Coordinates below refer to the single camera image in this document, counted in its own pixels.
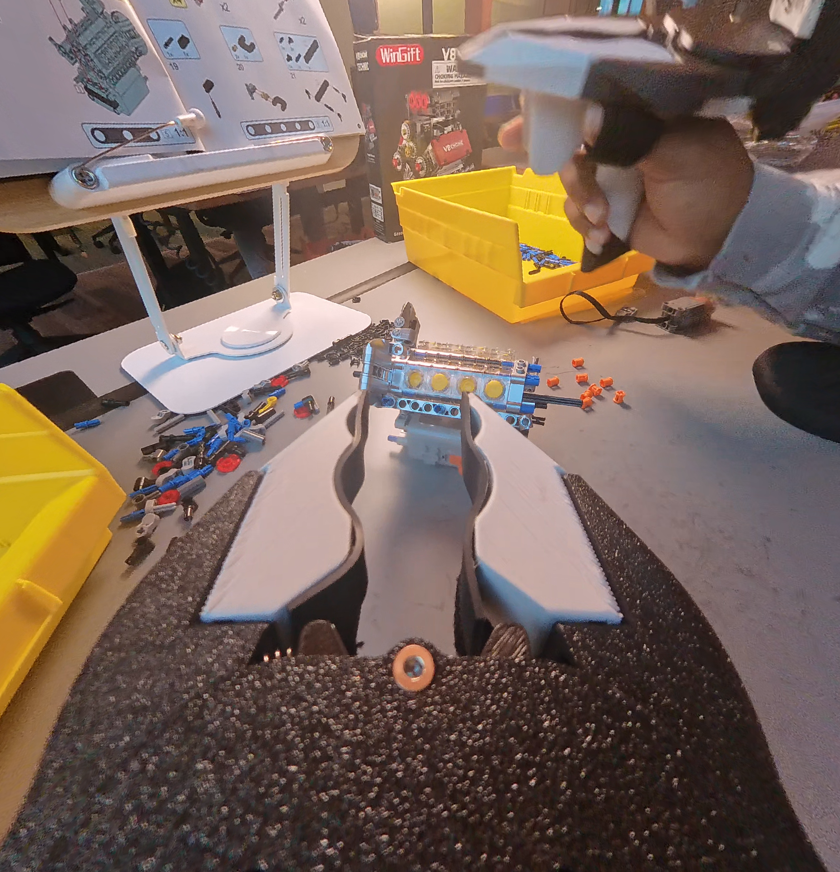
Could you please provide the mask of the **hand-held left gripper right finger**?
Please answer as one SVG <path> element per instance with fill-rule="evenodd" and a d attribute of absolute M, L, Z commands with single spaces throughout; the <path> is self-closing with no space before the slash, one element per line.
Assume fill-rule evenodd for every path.
<path fill-rule="evenodd" d="M 557 624 L 618 625 L 622 612 L 565 471 L 476 396 L 464 396 L 462 470 L 471 500 L 458 577 L 455 645 L 479 655 L 499 624 L 531 654 Z"/>

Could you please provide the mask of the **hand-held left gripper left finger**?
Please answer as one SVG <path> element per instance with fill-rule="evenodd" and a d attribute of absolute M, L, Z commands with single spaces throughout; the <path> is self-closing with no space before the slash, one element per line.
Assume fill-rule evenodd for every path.
<path fill-rule="evenodd" d="M 273 624 L 278 646 L 295 647 L 322 620 L 357 651 L 368 572 L 353 501 L 368 423 L 368 398 L 351 396 L 262 468 L 202 622 Z"/>

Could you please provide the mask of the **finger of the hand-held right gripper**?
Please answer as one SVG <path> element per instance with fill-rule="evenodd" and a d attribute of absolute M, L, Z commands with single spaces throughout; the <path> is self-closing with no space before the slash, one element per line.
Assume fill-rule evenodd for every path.
<path fill-rule="evenodd" d="M 594 60 L 661 64 L 719 76 L 712 64 L 678 56 L 667 34 L 649 28 L 503 28 L 471 38 L 458 51 L 459 64 L 491 76 L 510 68 L 564 68 Z"/>
<path fill-rule="evenodd" d="M 492 64 L 491 82 L 559 99 L 585 99 L 584 91 L 589 72 L 595 64 L 596 62 Z"/>

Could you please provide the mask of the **cluster of orange bushes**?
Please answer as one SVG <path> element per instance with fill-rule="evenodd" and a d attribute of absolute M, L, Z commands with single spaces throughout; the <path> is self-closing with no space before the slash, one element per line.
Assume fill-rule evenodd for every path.
<path fill-rule="evenodd" d="M 535 395 L 538 407 L 561 406 L 589 411 L 599 403 L 607 402 L 623 410 L 629 408 L 628 397 L 622 386 L 610 376 L 593 380 L 583 356 L 573 357 L 569 367 L 573 372 L 571 375 L 562 369 L 548 372 L 542 384 L 547 393 Z"/>

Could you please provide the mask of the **toy brick engine model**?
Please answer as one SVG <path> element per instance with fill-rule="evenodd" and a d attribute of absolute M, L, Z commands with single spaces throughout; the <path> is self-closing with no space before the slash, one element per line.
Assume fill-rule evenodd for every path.
<path fill-rule="evenodd" d="M 462 468 L 461 399 L 477 395 L 520 433 L 533 426 L 541 366 L 511 351 L 418 338 L 420 321 L 406 302 L 383 339 L 367 344 L 355 372 L 372 405 L 398 411 L 403 435 L 389 441 L 412 459 Z"/>

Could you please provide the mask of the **grey desk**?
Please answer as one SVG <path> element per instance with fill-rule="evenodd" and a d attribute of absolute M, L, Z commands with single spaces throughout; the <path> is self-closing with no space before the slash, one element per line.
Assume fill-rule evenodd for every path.
<path fill-rule="evenodd" d="M 751 377 L 754 358 L 787 338 L 754 313 L 721 308 L 707 335 L 641 327 L 572 329 L 553 319 L 508 325 L 439 281 L 404 266 L 404 246 L 369 242 L 292 268 L 294 290 L 336 296 L 357 286 L 356 308 L 393 317 L 406 300 L 422 336 L 504 345 L 541 355 L 545 374 L 573 387 L 569 360 L 625 388 L 620 406 L 553 408 L 534 441 L 588 484 L 674 571 L 708 616 L 745 680 L 796 812 L 829 870 L 840 870 L 840 446 L 768 412 Z M 390 545 L 375 533 L 362 653 L 383 653 L 406 632 L 453 651 L 456 529 L 436 534 L 442 572 L 423 596 L 378 578 Z M 124 534 L 69 608 L 0 722 L 0 837 L 41 757 L 58 702 L 134 584 L 118 581 Z"/>

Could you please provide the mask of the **pile of coloured brick parts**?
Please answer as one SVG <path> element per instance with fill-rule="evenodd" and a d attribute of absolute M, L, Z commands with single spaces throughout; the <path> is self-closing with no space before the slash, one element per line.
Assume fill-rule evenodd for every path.
<path fill-rule="evenodd" d="M 314 357 L 189 416 L 137 386 L 73 410 L 66 433 L 126 493 L 112 523 L 122 580 L 139 580 L 241 475 L 260 470 L 332 408 L 322 363 Z"/>

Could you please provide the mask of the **black toy set box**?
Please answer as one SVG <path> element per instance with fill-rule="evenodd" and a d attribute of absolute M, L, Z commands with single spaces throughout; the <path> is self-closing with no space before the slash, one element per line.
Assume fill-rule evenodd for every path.
<path fill-rule="evenodd" d="M 458 70 L 466 36 L 359 37 L 354 92 L 376 237 L 403 238 L 393 184 L 480 168 L 483 81 Z"/>

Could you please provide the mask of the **scatter of blue black pins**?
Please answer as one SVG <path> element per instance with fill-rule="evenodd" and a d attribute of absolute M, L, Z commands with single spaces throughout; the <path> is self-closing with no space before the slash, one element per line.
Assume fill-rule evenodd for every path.
<path fill-rule="evenodd" d="M 526 243 L 519 245 L 519 253 L 523 264 L 527 264 L 524 270 L 527 276 L 537 275 L 545 269 L 553 271 L 576 265 L 575 261 L 557 255 L 550 249 L 539 248 Z"/>

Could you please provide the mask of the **white book stand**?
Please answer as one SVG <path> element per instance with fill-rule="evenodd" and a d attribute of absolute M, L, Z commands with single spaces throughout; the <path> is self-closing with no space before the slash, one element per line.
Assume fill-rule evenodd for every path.
<path fill-rule="evenodd" d="M 150 155 L 77 164 L 52 178 L 0 180 L 0 231 L 33 233 L 97 218 L 117 231 L 157 342 L 130 353 L 124 372 L 167 409 L 197 412 L 241 393 L 265 376 L 302 362 L 364 330 L 369 316 L 337 302 L 290 291 L 287 183 L 346 168 L 360 125 L 288 134 L 265 144 L 167 157 Z M 269 296 L 183 332 L 160 310 L 138 245 L 132 213 L 271 187 L 275 272 Z"/>

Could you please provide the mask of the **pile of black pins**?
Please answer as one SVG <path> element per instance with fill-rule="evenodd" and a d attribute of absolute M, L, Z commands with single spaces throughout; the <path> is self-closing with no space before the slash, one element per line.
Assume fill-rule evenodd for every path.
<path fill-rule="evenodd" d="M 376 338 L 387 339 L 394 328 L 393 322 L 383 319 L 377 323 L 371 323 L 360 332 L 350 334 L 331 343 L 326 349 L 318 352 L 308 359 L 309 363 L 328 363 L 339 365 L 346 360 L 359 360 L 364 354 L 368 343 Z"/>

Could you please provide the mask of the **grey toy motor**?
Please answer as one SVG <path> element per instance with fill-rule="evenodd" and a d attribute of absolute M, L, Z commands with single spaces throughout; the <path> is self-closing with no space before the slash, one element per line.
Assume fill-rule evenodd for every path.
<path fill-rule="evenodd" d="M 716 304 L 707 297 L 679 297 L 662 306 L 662 328 L 676 335 L 707 332 Z"/>

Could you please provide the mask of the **building instruction booklet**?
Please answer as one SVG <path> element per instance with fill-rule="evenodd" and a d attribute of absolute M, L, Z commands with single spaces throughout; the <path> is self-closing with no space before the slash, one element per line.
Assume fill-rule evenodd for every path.
<path fill-rule="evenodd" d="M 319 2 L 0 1 L 0 178 L 360 129 Z"/>

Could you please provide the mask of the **black wrist pad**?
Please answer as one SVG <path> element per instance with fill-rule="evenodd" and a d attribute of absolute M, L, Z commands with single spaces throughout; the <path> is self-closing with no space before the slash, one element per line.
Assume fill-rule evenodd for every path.
<path fill-rule="evenodd" d="M 840 346 L 780 343 L 752 366 L 756 391 L 780 420 L 840 444 Z"/>

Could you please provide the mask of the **black office chair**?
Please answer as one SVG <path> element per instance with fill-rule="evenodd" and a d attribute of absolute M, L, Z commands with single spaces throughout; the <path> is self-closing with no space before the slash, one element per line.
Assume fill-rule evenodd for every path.
<path fill-rule="evenodd" d="M 0 232 L 0 330 L 15 340 L 0 355 L 0 368 L 88 337 L 44 337 L 32 325 L 35 317 L 62 307 L 61 299 L 76 285 L 77 275 L 69 267 L 33 258 L 18 235 Z"/>

